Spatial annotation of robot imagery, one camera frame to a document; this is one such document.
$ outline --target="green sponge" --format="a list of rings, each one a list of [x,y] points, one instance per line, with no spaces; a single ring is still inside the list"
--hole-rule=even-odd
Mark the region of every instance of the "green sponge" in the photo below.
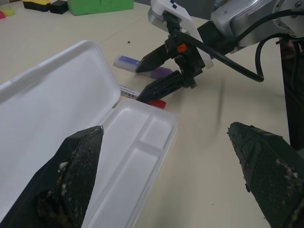
[[[133,9],[134,0],[67,0],[74,15],[113,12]]]

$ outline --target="purple marker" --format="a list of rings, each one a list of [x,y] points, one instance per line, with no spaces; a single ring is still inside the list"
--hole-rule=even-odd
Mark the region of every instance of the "purple marker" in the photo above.
[[[125,69],[131,72],[136,73],[136,68],[139,65],[140,61],[129,58],[127,56],[119,56],[115,61],[114,61],[114,66]],[[168,68],[163,68],[163,67],[158,67],[153,71],[148,71],[148,72],[143,72],[139,73],[139,75],[144,75],[147,77],[159,79],[166,77],[167,75],[171,74],[173,71],[168,69]]]

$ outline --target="plastic lid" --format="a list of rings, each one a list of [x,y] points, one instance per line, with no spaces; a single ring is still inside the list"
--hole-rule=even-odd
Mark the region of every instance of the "plastic lid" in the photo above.
[[[91,41],[0,85],[0,221],[62,141],[100,124],[119,96],[99,45]]]

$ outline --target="red marker cap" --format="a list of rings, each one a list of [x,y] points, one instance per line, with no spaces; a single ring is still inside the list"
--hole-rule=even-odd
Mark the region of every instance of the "red marker cap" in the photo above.
[[[165,101],[162,100],[158,100],[158,101],[149,101],[147,102],[148,105],[152,105],[161,109],[164,109],[167,105],[167,103]]]

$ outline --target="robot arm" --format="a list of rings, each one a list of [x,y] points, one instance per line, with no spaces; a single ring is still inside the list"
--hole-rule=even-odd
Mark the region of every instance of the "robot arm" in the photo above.
[[[203,68],[212,67],[212,58],[217,58],[213,50],[222,55],[220,61],[223,63],[229,63],[230,65],[227,65],[235,70],[240,68],[238,72],[245,72],[244,75],[249,78],[262,82],[262,75],[258,76],[248,71],[223,55],[273,37],[274,34],[290,38],[304,37],[304,28],[301,27],[302,16],[298,16],[304,15],[303,8],[304,4],[296,0],[232,0],[214,11],[211,14],[211,21],[196,29],[187,11],[173,0],[152,0],[148,13],[150,23],[169,32],[170,35],[164,45],[142,59],[136,72],[153,70],[172,58],[180,66],[181,73],[175,71],[163,79],[154,81],[143,90],[138,100],[158,100],[181,87],[195,87],[194,77],[202,73]],[[294,9],[297,9],[296,15],[293,14]],[[260,26],[244,35],[244,31],[264,19],[266,20],[260,23]],[[191,36],[188,38],[193,42],[181,38],[186,36],[181,33],[181,29],[187,31],[186,33]],[[195,45],[202,42],[204,51]]]

